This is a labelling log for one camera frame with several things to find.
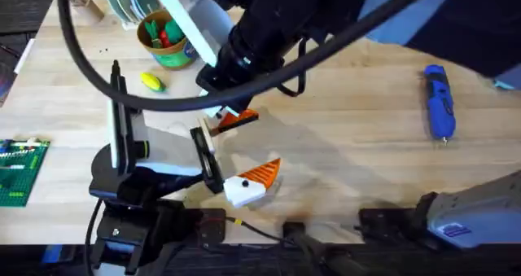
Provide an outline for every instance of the blue tool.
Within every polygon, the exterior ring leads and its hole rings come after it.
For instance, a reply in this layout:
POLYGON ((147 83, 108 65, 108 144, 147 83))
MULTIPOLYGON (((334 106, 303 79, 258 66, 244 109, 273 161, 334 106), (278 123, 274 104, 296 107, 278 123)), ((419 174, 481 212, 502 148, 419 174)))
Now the blue tool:
POLYGON ((429 65, 425 68, 424 73, 427 79, 427 108, 431 122, 431 134, 434 139, 442 140, 446 146, 456 129, 449 80, 440 65, 429 65))
POLYGON ((0 154, 7 152, 7 150, 9 149, 9 145, 11 145, 11 142, 12 140, 10 139, 0 140, 0 154))

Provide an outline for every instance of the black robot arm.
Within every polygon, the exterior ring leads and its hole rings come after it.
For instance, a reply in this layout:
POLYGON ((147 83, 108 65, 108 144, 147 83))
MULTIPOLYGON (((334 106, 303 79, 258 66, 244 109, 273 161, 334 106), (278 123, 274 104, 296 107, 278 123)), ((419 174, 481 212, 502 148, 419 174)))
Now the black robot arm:
MULTIPOLYGON (((328 34, 354 23, 365 0, 214 0, 223 9, 245 9, 221 48, 215 68, 207 65, 197 77, 198 85, 218 92, 248 83, 280 69, 284 55, 298 42, 299 57, 312 38, 323 43, 328 34)), ((291 97, 304 92, 305 72, 299 75, 299 89, 278 88, 291 97)), ((252 97, 226 105, 236 112, 245 110, 252 97)))

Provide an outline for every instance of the orange and white object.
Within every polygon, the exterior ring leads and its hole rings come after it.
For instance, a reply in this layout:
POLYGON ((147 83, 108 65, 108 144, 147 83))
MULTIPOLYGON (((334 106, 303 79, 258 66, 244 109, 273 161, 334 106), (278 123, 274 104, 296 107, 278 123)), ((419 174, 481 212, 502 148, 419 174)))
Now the orange and white object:
POLYGON ((228 201, 240 208, 264 197, 277 178, 280 162, 279 158, 226 179, 224 189, 228 201))

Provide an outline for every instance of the stack of plates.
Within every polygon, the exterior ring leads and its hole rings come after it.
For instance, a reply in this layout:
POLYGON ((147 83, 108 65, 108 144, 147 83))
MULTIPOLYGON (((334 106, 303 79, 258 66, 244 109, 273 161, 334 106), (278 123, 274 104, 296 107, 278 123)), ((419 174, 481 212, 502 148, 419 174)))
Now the stack of plates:
POLYGON ((124 23, 139 23, 148 14, 161 8, 158 0, 108 0, 114 13, 124 23))

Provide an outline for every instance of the yellow object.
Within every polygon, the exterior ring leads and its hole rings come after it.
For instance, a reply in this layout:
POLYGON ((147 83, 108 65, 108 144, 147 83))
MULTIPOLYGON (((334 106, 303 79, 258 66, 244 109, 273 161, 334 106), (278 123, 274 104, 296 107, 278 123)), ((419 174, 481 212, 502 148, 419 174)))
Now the yellow object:
POLYGON ((164 91, 164 84, 160 81, 159 78, 155 77, 153 74, 148 72, 141 73, 141 81, 145 84, 150 90, 154 90, 156 92, 164 91))

